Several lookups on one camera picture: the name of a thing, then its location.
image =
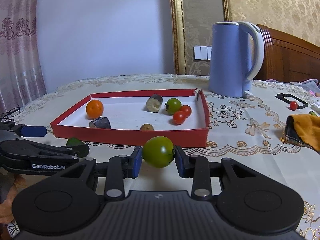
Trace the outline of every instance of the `white tray bottom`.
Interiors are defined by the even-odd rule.
[[[172,124],[172,115],[168,115],[164,109],[165,103],[170,98],[177,98],[182,105],[189,105],[192,114],[181,125]],[[202,100],[196,101],[196,96],[190,97],[163,97],[163,103],[158,113],[151,113],[146,109],[146,101],[149,97],[123,97],[123,98],[92,98],[103,103],[103,115],[109,119],[111,128],[117,130],[139,130],[149,123],[154,130],[192,130],[205,128],[204,109]],[[89,127],[91,121],[85,111],[87,104],[59,123],[59,125]]]

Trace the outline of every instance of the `green tomato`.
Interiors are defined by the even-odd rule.
[[[151,138],[142,148],[142,158],[155,168],[168,166],[174,158],[172,141],[164,136]]]
[[[168,102],[165,104],[165,109],[169,114],[174,114],[181,107],[181,102],[177,98],[170,98]]]

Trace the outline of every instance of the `eyeglasses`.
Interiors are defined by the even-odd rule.
[[[20,107],[12,108],[10,111],[0,114],[0,122],[2,121],[14,121],[11,117],[15,117],[20,114]]]

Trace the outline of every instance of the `light switch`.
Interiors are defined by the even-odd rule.
[[[200,46],[201,59],[208,59],[208,52],[206,46]]]
[[[208,60],[211,59],[211,48],[212,48],[212,47],[207,47],[207,57],[208,57]]]
[[[208,59],[206,46],[194,46],[195,59]]]
[[[200,46],[194,46],[193,49],[195,52],[195,59],[201,59]]]

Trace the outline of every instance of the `gold picture frame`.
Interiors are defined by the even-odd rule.
[[[171,0],[175,74],[187,74],[186,39],[182,0]]]
[[[222,0],[224,19],[232,21],[230,0]],[[183,1],[171,0],[174,68],[175,74],[187,74],[186,36],[183,17]]]
[[[222,0],[222,5],[223,5],[224,20],[226,22],[232,22],[230,0]]]

